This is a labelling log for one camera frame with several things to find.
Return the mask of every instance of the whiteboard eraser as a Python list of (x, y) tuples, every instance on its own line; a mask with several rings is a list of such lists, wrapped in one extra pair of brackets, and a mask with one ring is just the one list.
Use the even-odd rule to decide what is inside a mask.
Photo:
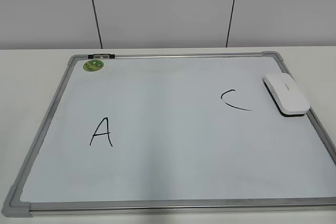
[(264, 82), (284, 116), (304, 115), (310, 109), (307, 98), (289, 74), (268, 73)]

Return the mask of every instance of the whiteboard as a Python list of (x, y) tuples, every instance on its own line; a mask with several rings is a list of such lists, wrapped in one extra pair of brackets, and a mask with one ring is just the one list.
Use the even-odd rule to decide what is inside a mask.
[[(272, 57), (102, 60), (76, 63), (21, 201), (336, 196), (308, 117), (283, 117), (263, 84)], [(105, 117), (113, 147), (90, 145)]]

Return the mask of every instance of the green sticker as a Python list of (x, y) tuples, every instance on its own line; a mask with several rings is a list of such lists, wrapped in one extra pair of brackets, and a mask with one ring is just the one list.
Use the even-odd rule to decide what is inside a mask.
[(104, 63), (101, 60), (90, 60), (85, 62), (83, 68), (86, 71), (94, 72), (101, 69), (104, 66)]

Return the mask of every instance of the white table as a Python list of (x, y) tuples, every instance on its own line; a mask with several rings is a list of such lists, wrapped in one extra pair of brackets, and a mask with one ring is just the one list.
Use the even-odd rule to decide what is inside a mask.
[[(277, 51), (336, 143), (336, 47), (0, 50), (0, 204), (21, 168), (70, 56)], [(336, 211), (66, 216), (0, 223), (335, 223)]]

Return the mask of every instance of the white wall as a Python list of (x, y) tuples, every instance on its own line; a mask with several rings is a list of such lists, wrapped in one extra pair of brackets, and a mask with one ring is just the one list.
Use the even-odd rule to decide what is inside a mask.
[(336, 46), (336, 0), (235, 0), (229, 47)]
[(105, 48), (225, 47), (233, 0), (94, 0)]
[[(223, 47), (233, 0), (94, 0), (105, 48)], [(336, 45), (336, 0), (235, 0), (229, 47)], [(91, 0), (0, 0), (0, 49), (100, 48)]]
[(100, 48), (91, 0), (0, 0), (0, 49)]

